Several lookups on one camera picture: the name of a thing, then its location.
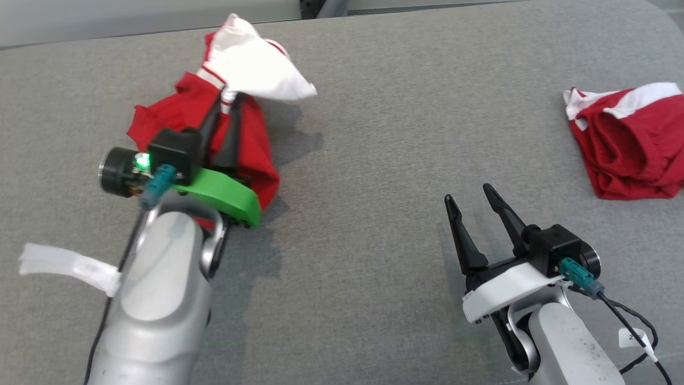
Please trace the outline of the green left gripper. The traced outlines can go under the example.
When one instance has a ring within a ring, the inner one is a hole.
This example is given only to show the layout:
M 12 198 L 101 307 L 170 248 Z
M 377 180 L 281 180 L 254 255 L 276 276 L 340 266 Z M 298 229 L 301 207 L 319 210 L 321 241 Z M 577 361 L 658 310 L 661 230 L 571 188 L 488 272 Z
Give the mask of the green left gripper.
M 214 131 L 221 115 L 222 91 L 216 95 L 198 127 L 200 161 L 207 161 Z M 196 168 L 184 154 L 172 163 L 149 152 L 114 147 L 98 169 L 103 191 L 120 197 L 137 197 L 142 210 L 151 212 L 172 194 L 208 208 L 208 217 L 218 213 L 246 227 L 261 224 L 262 209 L 256 193 L 220 171 L 238 171 L 244 95 L 236 95 L 229 109 L 229 124 L 212 169 Z

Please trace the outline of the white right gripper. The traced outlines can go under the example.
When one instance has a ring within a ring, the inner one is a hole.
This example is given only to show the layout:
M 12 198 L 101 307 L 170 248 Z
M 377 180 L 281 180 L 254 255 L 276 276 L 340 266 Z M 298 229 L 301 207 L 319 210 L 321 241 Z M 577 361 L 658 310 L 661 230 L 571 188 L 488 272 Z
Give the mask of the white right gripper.
M 489 183 L 482 186 L 489 206 L 499 216 L 513 245 L 513 255 L 522 257 L 528 252 L 528 245 L 523 241 L 522 233 L 527 227 L 523 220 L 513 211 L 498 191 Z M 485 269 L 488 259 L 479 251 L 466 229 L 462 219 L 462 212 L 455 204 L 452 195 L 444 197 L 445 208 L 451 227 L 455 251 L 457 253 L 460 271 L 469 275 Z M 486 315 L 505 309 L 508 305 L 524 300 L 550 283 L 556 283 L 558 278 L 548 278 L 530 263 L 513 266 L 482 284 L 475 290 L 469 291 L 462 298 L 462 309 L 468 322 L 476 322 Z

